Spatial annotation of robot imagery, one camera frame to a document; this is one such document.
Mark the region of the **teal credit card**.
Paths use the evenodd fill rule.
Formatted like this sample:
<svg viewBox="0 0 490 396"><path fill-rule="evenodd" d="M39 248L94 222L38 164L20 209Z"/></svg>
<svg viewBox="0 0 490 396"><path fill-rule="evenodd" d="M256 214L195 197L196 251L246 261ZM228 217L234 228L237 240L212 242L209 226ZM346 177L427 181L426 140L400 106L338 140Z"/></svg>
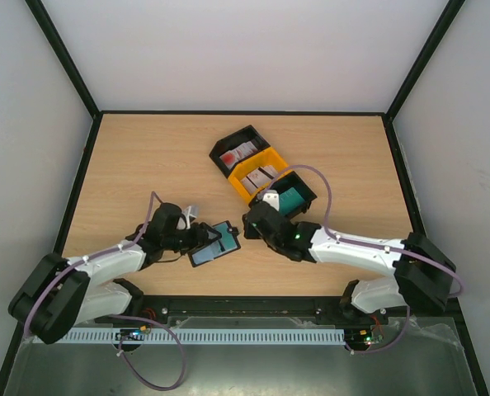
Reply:
<svg viewBox="0 0 490 396"><path fill-rule="evenodd" d="M214 257L219 258L231 252L235 252L241 248L238 241L238 228L231 225L228 221L216 224L213 226L221 232L222 238L214 246Z"/></svg>

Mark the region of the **black leather card holder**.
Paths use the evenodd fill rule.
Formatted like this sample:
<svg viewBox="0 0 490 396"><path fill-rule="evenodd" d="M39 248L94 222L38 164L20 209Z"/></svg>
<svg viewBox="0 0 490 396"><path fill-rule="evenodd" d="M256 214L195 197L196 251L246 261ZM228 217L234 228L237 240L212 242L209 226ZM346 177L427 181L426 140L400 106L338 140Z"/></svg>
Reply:
<svg viewBox="0 0 490 396"><path fill-rule="evenodd" d="M228 220L208 227L209 244L188 253L193 267L198 267L236 252L241 248L239 230Z"/></svg>

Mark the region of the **black bin with teal cards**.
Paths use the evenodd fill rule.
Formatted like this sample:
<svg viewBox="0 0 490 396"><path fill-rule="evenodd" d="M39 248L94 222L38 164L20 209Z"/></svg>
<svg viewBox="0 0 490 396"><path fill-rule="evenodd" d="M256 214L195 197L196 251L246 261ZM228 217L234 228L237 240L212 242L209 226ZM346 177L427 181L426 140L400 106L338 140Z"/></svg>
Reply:
<svg viewBox="0 0 490 396"><path fill-rule="evenodd" d="M259 202L257 198L258 189L266 186L276 175L277 172L273 167L259 167L240 180L242 186L252 197L251 202L248 204L250 208ZM279 194L279 211L289 219L305 213L311 206L312 201L317 198L316 194L296 172L286 173L277 179L271 190Z"/></svg>

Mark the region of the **yellow plastic bin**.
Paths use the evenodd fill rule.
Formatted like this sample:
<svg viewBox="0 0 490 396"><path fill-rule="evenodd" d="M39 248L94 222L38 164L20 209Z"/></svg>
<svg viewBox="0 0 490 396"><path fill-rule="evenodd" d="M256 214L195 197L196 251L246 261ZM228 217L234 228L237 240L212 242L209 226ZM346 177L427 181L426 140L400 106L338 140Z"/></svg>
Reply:
<svg viewBox="0 0 490 396"><path fill-rule="evenodd" d="M288 166L289 164L270 147L238 163L230 173L228 181L249 204L276 175L284 174Z"/></svg>

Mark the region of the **black bin with red cards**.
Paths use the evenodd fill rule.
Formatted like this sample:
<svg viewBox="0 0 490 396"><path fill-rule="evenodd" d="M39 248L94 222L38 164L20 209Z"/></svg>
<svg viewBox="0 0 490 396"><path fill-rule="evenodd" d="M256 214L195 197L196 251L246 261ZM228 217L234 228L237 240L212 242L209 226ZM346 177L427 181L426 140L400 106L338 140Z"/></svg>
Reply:
<svg viewBox="0 0 490 396"><path fill-rule="evenodd" d="M227 177L240 162L269 147L258 131L248 125L218 140L209 157Z"/></svg>

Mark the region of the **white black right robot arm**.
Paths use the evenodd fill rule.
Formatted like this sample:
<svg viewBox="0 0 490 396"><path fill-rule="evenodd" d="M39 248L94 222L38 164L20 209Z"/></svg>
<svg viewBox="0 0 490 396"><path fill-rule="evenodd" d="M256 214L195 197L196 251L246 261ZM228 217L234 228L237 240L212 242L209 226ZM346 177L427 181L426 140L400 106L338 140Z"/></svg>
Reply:
<svg viewBox="0 0 490 396"><path fill-rule="evenodd" d="M455 264L419 233L405 239L339 233L316 223L294 223L266 202L255 204L243 216L243 225L249 238L263 240L291 261L339 263L378 273L378 279L352 280L345 288L341 313L350 323L403 306L442 314L457 281Z"/></svg>

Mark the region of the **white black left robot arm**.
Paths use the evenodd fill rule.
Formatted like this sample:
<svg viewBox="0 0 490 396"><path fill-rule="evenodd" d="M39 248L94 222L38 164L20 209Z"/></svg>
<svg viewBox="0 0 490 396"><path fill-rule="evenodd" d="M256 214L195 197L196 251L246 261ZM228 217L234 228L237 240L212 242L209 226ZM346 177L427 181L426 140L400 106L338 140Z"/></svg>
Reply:
<svg viewBox="0 0 490 396"><path fill-rule="evenodd" d="M133 315L144 294L125 279L157 263L166 251L179 256L207 248L221 233L196 223L189 210L162 203L116 245L82 257L42 257L8 306L24 334L52 344L75 325L109 315Z"/></svg>

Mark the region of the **teal card stack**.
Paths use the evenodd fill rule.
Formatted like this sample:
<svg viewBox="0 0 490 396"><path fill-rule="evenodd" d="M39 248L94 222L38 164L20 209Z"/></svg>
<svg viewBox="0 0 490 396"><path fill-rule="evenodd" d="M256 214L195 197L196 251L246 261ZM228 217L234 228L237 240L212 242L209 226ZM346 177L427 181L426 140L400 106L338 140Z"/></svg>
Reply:
<svg viewBox="0 0 490 396"><path fill-rule="evenodd" d="M280 213L282 215L289 215L294 210L297 210L301 205L305 203L304 198L300 193L291 187L288 190L281 192L280 194Z"/></svg>

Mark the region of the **white floral card stack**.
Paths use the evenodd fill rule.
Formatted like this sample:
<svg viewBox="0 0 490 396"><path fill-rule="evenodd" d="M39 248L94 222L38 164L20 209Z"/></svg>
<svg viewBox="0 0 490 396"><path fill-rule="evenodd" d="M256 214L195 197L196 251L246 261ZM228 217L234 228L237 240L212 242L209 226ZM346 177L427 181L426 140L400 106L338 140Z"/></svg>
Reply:
<svg viewBox="0 0 490 396"><path fill-rule="evenodd" d="M278 171L272 165L257 167L242 178L240 182L245 190L252 195L260 187L269 184L277 174Z"/></svg>

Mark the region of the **red white card stack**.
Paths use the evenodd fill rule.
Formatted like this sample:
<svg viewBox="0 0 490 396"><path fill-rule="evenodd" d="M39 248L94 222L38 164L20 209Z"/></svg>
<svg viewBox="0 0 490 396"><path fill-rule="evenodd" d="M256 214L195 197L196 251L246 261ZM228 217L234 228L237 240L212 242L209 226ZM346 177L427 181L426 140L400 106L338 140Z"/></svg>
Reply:
<svg viewBox="0 0 490 396"><path fill-rule="evenodd" d="M245 159L245 157L252 155L258 151L257 147L252 141L247 141L241 143L236 148L231 148L230 150L223 153L219 158L223 164L231 169L236 163Z"/></svg>

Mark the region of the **black aluminium frame rail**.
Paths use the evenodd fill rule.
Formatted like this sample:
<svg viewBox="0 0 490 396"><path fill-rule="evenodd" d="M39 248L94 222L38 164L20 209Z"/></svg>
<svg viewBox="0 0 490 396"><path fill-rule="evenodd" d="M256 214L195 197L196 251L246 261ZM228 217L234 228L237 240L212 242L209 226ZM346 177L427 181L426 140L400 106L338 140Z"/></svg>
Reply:
<svg viewBox="0 0 490 396"><path fill-rule="evenodd" d="M129 302L113 294L103 299L84 299L49 296L34 314L30 330L36 335L46 334L58 339L73 326L87 321L97 323L124 323L133 317L140 322L151 319L167 323L171 317L296 317L309 318L319 326L339 328L370 326L380 321L386 324L389 316L404 314L406 308L393 306L362 313L342 297L179 297L143 295L135 289L128 295Z"/></svg>

